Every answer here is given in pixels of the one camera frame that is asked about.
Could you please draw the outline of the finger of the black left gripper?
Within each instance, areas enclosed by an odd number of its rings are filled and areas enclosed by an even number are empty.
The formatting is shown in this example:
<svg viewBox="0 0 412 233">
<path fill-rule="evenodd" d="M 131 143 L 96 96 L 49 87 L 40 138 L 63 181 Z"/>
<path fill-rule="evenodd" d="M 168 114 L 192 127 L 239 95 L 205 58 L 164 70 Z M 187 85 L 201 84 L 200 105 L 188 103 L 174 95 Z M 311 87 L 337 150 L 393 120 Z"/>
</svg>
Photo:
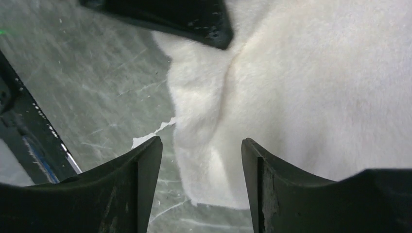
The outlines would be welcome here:
<svg viewBox="0 0 412 233">
<path fill-rule="evenodd" d="M 80 0 L 79 4 L 131 25 L 220 50 L 227 49 L 234 36 L 222 0 Z"/>
</svg>

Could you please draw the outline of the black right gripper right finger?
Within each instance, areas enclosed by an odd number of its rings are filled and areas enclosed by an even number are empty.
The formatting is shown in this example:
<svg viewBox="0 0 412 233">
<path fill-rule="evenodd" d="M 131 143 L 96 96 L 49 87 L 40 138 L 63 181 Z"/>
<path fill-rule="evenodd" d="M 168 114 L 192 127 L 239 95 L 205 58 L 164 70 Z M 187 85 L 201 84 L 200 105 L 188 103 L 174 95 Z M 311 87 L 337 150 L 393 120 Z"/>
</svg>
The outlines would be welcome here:
<svg viewBox="0 0 412 233">
<path fill-rule="evenodd" d="M 367 169 L 335 182 L 247 138 L 242 164 L 256 233 L 409 233 L 412 171 Z"/>
</svg>

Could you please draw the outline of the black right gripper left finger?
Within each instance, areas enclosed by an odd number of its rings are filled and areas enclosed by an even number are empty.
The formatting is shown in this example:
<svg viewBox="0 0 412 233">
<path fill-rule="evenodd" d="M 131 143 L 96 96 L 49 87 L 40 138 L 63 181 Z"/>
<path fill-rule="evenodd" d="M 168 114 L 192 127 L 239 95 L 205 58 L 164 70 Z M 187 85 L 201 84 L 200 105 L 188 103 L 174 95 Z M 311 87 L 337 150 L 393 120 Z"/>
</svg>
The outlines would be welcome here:
<svg viewBox="0 0 412 233">
<path fill-rule="evenodd" d="M 128 153 L 59 183 L 0 186 L 3 233 L 144 233 L 163 144 L 154 136 Z"/>
</svg>

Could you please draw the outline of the white towel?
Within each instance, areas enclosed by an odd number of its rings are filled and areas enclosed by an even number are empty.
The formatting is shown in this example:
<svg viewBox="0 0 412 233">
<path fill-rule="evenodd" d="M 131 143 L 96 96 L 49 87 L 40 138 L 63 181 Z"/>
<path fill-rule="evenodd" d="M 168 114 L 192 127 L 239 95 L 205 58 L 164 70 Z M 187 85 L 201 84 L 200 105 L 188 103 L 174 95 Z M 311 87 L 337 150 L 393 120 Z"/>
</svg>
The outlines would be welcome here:
<svg viewBox="0 0 412 233">
<path fill-rule="evenodd" d="M 227 50 L 160 32 L 194 204 L 247 209 L 241 143 L 318 176 L 412 165 L 409 0 L 228 0 Z"/>
</svg>

